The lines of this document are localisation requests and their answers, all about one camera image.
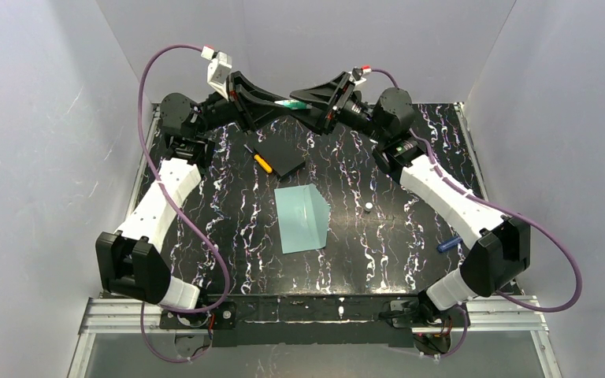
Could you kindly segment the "green white glue stick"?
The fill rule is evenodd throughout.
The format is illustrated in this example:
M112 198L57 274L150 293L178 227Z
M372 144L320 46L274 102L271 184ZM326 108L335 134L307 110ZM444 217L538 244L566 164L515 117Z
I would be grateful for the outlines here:
M305 102L301 102L299 100L294 100L294 99L278 100L278 101L275 101L275 103L279 106L283 106L283 107L286 107L287 109L291 109L291 110L312 109L311 105L306 104Z

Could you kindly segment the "light green envelope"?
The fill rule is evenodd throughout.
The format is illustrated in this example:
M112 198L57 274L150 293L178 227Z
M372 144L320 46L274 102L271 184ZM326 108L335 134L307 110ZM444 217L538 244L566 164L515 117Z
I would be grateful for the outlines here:
M326 247L330 206L313 184L274 191L280 242L284 254Z

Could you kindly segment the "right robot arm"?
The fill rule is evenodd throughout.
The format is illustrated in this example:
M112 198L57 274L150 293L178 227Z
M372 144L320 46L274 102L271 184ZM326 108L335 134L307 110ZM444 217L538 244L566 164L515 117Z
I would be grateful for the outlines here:
M418 311L438 314L489 297L524 272L530 263L530 225L481 203L446 173L429 143L414 135L421 115L407 91L389 87L368 105L355 89L357 82L345 72L290 96L306 104L297 119L311 131L329 134L344 124L376 141L373 158L379 170L429 205L469 248L458 268L417 295Z

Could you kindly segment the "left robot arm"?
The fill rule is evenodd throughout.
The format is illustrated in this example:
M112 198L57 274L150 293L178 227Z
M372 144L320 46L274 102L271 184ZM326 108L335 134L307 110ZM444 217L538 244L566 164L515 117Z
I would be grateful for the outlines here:
M161 101L161 129L169 154L160 165L149 152L143 154L154 182L125 221L114 232L101 233L95 243L105 291L177 313L210 312L228 297L230 281L226 280L221 297L200 307L200 289L173 276L161 256L173 220L186 219L181 206L211 165L215 144L205 133L230 123L246 133L255 132L291 112L284 97L255 86L241 72L228 76L225 89L203 102L181 93L168 94Z

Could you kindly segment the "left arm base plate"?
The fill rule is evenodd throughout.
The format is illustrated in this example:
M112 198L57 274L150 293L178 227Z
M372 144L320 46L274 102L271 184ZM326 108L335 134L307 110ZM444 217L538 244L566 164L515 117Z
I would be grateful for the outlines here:
M233 301L220 304L209 313L161 312L159 328L166 330L226 330L236 326L237 305Z

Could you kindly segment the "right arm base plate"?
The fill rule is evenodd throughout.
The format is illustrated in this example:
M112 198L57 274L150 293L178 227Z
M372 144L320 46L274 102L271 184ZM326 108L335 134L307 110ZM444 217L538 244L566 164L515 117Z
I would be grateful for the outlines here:
M462 328L465 322L463 312L467 311L465 303L437 310L428 303L420 304L416 298L406 298L390 301L384 316L394 328L431 328L440 332L442 329Z

